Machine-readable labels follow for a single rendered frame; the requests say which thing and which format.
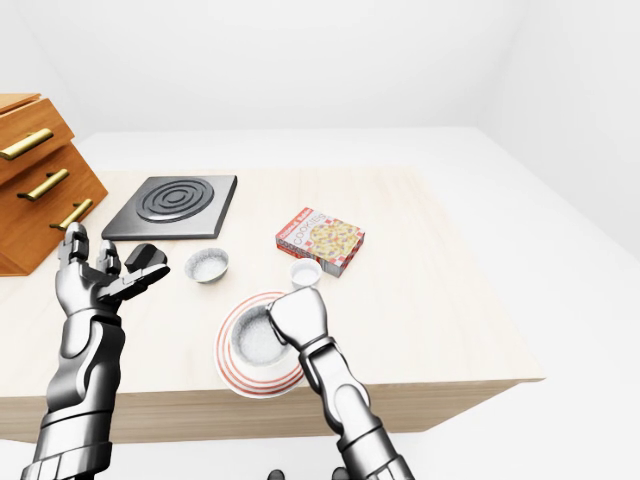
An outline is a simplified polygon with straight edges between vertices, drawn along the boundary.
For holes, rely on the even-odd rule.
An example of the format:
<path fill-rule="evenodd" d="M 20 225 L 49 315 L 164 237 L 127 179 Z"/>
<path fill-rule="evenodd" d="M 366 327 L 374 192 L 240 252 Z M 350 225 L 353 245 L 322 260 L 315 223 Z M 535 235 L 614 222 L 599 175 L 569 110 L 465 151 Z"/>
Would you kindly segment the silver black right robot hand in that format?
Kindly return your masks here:
<path fill-rule="evenodd" d="M 328 336 L 326 307 L 314 287 L 284 295 L 266 310 L 277 334 L 299 352 Z"/>

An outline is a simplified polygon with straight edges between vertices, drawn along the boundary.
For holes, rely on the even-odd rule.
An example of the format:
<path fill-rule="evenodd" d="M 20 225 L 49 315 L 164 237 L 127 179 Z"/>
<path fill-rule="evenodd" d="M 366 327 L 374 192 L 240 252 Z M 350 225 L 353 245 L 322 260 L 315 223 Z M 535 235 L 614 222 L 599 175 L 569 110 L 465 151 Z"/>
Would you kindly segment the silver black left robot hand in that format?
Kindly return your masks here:
<path fill-rule="evenodd" d="M 166 254 L 150 243 L 138 245 L 124 262 L 110 240 L 101 243 L 95 267 L 87 262 L 88 255 L 86 229 L 73 222 L 59 245 L 55 280 L 57 298 L 68 316 L 86 309 L 116 313 L 122 301 L 144 292 L 170 271 Z"/>

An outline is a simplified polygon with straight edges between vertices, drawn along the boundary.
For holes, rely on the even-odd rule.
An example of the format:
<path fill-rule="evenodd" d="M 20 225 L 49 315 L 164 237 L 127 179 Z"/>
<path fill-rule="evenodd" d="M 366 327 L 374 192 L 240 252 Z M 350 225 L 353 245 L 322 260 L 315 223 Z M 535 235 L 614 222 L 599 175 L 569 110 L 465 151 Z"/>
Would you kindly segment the patterned bowl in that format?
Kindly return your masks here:
<path fill-rule="evenodd" d="M 185 263 L 185 274 L 198 283 L 213 283 L 228 270 L 229 255 L 221 248 L 206 248 L 194 253 Z"/>
<path fill-rule="evenodd" d="M 275 364 L 291 350 L 278 339 L 264 304 L 251 307 L 238 317 L 232 328 L 231 346 L 242 361 L 256 367 Z"/>

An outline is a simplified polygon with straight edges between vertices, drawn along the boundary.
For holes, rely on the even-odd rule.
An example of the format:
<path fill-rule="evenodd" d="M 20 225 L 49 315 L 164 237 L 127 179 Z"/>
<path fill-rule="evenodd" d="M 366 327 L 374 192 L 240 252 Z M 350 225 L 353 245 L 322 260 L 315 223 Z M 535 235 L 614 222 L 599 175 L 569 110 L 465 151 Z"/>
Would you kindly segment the white plate with red rings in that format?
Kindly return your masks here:
<path fill-rule="evenodd" d="M 217 332 L 214 342 L 216 369 L 223 382 L 235 393 L 249 398 L 269 398 L 282 395 L 299 384 L 304 374 L 298 361 L 298 352 L 291 350 L 279 362 L 267 367 L 256 367 L 242 361 L 234 354 L 231 333 L 238 317 L 249 308 L 264 304 L 283 296 L 280 291 L 268 291 L 253 295 L 227 315 Z"/>

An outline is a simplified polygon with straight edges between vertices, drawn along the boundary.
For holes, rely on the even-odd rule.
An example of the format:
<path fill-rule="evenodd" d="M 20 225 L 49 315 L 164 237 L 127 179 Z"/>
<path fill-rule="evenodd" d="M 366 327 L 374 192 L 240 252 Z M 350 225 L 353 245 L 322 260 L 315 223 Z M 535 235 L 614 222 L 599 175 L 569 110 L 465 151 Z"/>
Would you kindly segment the flat dark stove plate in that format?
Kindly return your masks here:
<path fill-rule="evenodd" d="M 149 177 L 102 231 L 108 240 L 215 239 L 235 175 Z"/>

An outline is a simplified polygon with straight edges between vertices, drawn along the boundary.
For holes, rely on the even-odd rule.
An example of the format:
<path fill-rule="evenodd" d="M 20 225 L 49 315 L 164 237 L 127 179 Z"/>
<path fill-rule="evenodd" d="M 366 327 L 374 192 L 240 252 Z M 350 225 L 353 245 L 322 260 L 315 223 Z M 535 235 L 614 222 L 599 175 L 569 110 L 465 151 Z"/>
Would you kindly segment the small white ramekin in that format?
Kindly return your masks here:
<path fill-rule="evenodd" d="M 320 264 L 311 258 L 300 258 L 290 267 L 291 282 L 295 289 L 317 285 L 322 273 Z"/>

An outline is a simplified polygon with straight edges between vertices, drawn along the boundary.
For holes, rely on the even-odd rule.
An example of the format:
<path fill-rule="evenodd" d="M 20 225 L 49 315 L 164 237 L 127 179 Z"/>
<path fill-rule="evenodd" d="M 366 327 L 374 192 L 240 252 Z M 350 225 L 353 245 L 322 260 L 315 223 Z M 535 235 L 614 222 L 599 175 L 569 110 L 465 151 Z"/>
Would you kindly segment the wooden cabinet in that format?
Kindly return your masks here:
<path fill-rule="evenodd" d="M 33 272 L 107 190 L 52 102 L 0 94 L 0 276 Z"/>

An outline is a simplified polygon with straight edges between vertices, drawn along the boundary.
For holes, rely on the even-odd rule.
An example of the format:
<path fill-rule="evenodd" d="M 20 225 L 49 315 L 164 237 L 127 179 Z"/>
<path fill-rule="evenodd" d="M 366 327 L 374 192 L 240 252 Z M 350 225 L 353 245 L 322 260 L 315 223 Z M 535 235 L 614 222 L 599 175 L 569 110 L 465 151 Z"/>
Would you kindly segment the wooden drawer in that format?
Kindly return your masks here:
<path fill-rule="evenodd" d="M 0 150 L 43 128 L 54 136 L 18 158 L 0 158 L 0 185 L 68 144 L 74 137 L 62 116 L 48 98 L 37 93 L 0 93 Z"/>
<path fill-rule="evenodd" d="M 66 169 L 68 176 L 35 201 L 20 198 L 49 177 Z M 0 186 L 0 237 L 50 230 L 69 216 L 83 201 L 96 206 L 107 191 L 80 153 L 71 145 L 61 147 L 41 162 Z"/>
<path fill-rule="evenodd" d="M 0 276 L 28 275 L 50 254 L 64 233 L 49 225 L 63 220 L 74 203 L 97 205 L 107 190 L 100 185 L 64 187 L 30 202 L 5 189 L 0 193 Z"/>

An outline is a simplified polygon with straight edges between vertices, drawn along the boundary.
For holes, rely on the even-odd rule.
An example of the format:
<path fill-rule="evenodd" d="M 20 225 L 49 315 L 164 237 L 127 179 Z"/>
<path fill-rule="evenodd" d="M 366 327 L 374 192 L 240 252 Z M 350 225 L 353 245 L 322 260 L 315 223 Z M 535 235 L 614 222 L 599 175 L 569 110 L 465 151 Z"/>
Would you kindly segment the printed cookies box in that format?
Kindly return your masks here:
<path fill-rule="evenodd" d="M 275 236 L 278 249 L 295 258 L 310 258 L 339 278 L 364 243 L 365 232 L 352 224 L 303 208 Z"/>

